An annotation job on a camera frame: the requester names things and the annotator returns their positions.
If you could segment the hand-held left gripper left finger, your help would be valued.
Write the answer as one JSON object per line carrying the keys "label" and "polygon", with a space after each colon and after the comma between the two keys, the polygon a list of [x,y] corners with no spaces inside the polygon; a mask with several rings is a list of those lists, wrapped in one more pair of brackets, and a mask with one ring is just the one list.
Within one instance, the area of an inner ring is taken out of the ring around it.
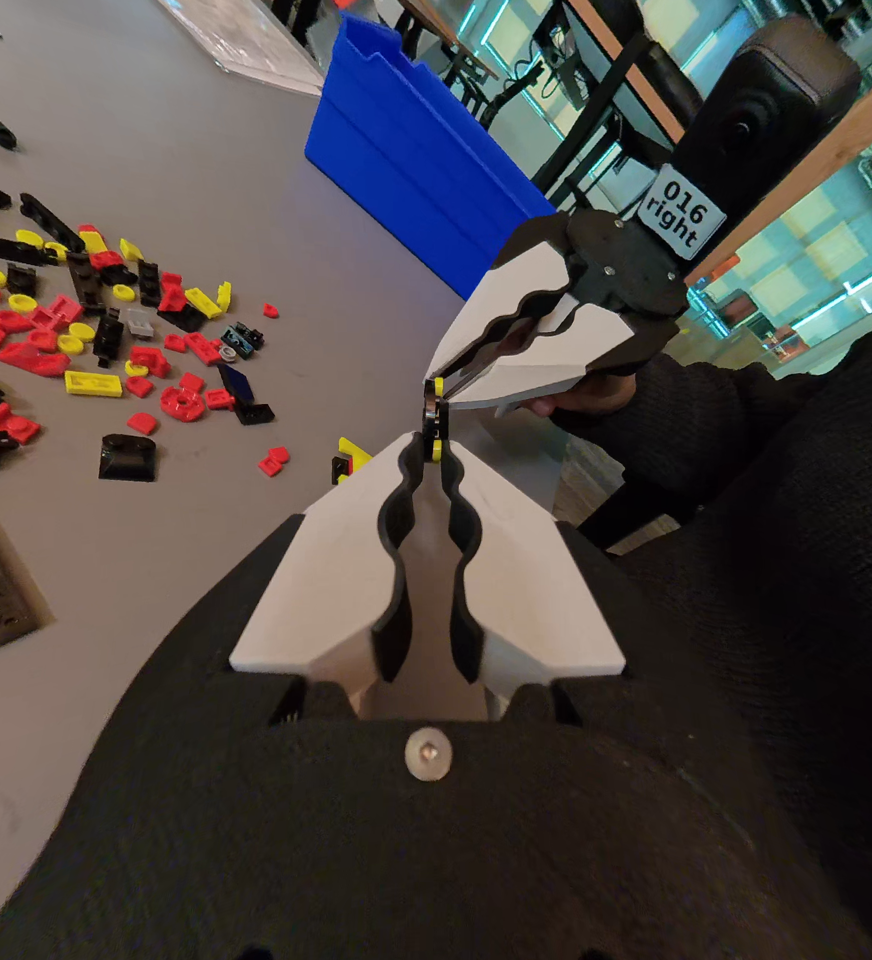
{"label": "hand-held left gripper left finger", "polygon": [[342,688],[369,714],[405,663],[413,615],[400,547],[414,529],[418,434],[313,503],[229,656],[234,671]]}

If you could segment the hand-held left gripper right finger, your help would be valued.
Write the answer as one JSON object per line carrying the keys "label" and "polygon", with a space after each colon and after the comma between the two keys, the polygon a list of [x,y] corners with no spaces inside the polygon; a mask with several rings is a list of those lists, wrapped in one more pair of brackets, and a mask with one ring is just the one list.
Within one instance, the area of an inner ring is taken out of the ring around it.
{"label": "hand-held left gripper right finger", "polygon": [[552,515],[459,442],[442,448],[454,574],[450,646],[491,721],[517,690],[614,677],[626,661]]}

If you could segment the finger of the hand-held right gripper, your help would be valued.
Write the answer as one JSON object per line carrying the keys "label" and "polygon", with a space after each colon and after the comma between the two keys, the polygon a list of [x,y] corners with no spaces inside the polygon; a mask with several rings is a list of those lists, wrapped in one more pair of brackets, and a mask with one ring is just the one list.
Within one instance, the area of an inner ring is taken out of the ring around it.
{"label": "finger of the hand-held right gripper", "polygon": [[564,294],[550,313],[529,326],[520,347],[503,348],[487,366],[453,386],[447,404],[507,412],[576,385],[592,364],[633,338],[634,329],[623,317]]}
{"label": "finger of the hand-held right gripper", "polygon": [[491,268],[443,335],[424,382],[574,384],[567,366],[519,360],[528,354],[540,322],[555,310],[574,282],[574,253],[564,252],[552,242],[539,242]]}

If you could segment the yellow black lego assembly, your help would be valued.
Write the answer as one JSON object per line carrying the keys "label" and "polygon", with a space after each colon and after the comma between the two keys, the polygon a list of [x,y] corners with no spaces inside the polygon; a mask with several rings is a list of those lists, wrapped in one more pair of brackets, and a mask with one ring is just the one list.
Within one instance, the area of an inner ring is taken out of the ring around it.
{"label": "yellow black lego assembly", "polygon": [[424,383],[422,412],[422,445],[425,461],[438,464],[442,461],[444,441],[448,437],[449,415],[444,399],[442,377],[427,379]]}

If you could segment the yellow black lego wedge part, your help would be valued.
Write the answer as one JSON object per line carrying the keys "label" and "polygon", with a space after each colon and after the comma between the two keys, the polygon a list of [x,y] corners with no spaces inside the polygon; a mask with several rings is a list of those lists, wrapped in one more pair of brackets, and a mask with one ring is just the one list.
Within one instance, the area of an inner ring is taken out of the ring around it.
{"label": "yellow black lego wedge part", "polygon": [[337,452],[331,461],[331,483],[338,486],[343,480],[357,473],[370,460],[372,455],[348,438],[338,441]]}

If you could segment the person's right forearm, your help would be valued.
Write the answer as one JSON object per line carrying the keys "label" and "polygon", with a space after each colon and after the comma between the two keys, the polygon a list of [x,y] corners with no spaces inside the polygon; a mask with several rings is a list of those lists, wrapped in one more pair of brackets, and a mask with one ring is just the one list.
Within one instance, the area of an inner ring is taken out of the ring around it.
{"label": "person's right forearm", "polygon": [[635,376],[632,400],[612,414],[549,418],[637,479],[697,504],[728,486],[790,415],[781,382],[759,364],[682,366],[659,354]]}

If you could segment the black lego slope brick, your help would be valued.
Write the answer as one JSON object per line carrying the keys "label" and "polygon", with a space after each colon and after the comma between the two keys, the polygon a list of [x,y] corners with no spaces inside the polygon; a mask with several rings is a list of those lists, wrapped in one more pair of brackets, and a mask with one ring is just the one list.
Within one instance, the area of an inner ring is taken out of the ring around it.
{"label": "black lego slope brick", "polygon": [[157,445],[151,438],[108,434],[102,438],[101,480],[152,483],[157,473]]}

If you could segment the red round lego plate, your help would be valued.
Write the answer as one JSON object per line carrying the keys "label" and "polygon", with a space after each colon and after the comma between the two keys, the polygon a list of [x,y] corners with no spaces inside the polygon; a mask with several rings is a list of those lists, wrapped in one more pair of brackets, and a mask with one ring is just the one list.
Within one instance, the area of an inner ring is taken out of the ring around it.
{"label": "red round lego plate", "polygon": [[163,414],[183,424],[200,420],[206,411],[202,394],[182,386],[165,388],[159,402]]}

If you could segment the pile of loose lego pieces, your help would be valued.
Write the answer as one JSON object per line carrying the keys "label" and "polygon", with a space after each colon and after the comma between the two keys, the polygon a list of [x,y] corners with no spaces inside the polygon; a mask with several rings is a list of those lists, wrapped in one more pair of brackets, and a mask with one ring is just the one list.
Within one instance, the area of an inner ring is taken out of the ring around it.
{"label": "pile of loose lego pieces", "polygon": [[214,296],[187,289],[126,238],[109,246],[92,223],[71,228],[30,193],[18,205],[35,230],[0,236],[0,363],[59,381],[73,398],[142,401],[158,391],[163,414],[162,391],[182,386],[202,394],[204,414],[274,423],[237,367],[261,351],[262,332],[238,320],[202,331],[226,318],[228,282]]}

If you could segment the person's right hand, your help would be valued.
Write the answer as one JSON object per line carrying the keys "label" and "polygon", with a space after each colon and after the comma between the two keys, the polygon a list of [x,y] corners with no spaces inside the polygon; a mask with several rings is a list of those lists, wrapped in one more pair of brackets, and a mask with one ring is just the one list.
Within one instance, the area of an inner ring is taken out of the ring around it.
{"label": "person's right hand", "polygon": [[526,399],[519,406],[541,418],[549,418],[559,411],[598,417],[627,406],[635,391],[634,374],[622,376],[594,371],[569,390]]}

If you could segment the blue plastic bin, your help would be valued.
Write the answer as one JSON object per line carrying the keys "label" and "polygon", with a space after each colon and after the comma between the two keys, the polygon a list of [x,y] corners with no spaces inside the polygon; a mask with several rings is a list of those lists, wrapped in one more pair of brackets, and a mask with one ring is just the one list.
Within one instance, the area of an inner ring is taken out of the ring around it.
{"label": "blue plastic bin", "polygon": [[458,296],[555,212],[395,30],[343,14],[305,156]]}

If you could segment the wooden desk with black legs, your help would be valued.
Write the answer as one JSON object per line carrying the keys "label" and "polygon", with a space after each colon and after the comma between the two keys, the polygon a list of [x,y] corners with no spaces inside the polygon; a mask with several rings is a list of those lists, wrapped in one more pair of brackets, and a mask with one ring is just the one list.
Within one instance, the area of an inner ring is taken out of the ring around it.
{"label": "wooden desk with black legs", "polygon": [[562,83],[586,98],[569,132],[533,176],[554,208],[591,207],[585,181],[610,154],[656,173],[696,118],[704,97],[654,39],[638,2],[557,2],[566,58]]}

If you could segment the wooden desk edge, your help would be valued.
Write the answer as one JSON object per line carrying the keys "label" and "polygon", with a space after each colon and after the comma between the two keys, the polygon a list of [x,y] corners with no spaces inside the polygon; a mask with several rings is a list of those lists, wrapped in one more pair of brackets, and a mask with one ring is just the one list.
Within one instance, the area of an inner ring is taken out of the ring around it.
{"label": "wooden desk edge", "polygon": [[686,286],[710,275],[767,225],[872,145],[872,90],[684,278]]}

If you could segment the black knit sweater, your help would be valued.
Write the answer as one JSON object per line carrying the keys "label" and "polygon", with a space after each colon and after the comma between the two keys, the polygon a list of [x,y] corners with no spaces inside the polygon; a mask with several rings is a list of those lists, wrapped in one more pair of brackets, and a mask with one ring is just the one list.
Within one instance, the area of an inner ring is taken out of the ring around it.
{"label": "black knit sweater", "polygon": [[765,447],[706,503],[658,487],[699,511],[619,566],[687,628],[872,936],[872,331],[776,380]]}

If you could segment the glossy printed sheet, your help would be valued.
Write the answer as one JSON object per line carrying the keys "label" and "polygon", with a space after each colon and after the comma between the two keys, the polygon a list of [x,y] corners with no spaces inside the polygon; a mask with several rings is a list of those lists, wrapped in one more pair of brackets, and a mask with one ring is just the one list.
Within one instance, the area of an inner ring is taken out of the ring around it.
{"label": "glossy printed sheet", "polygon": [[317,62],[269,8],[256,1],[160,1],[213,63],[262,85],[319,98]]}

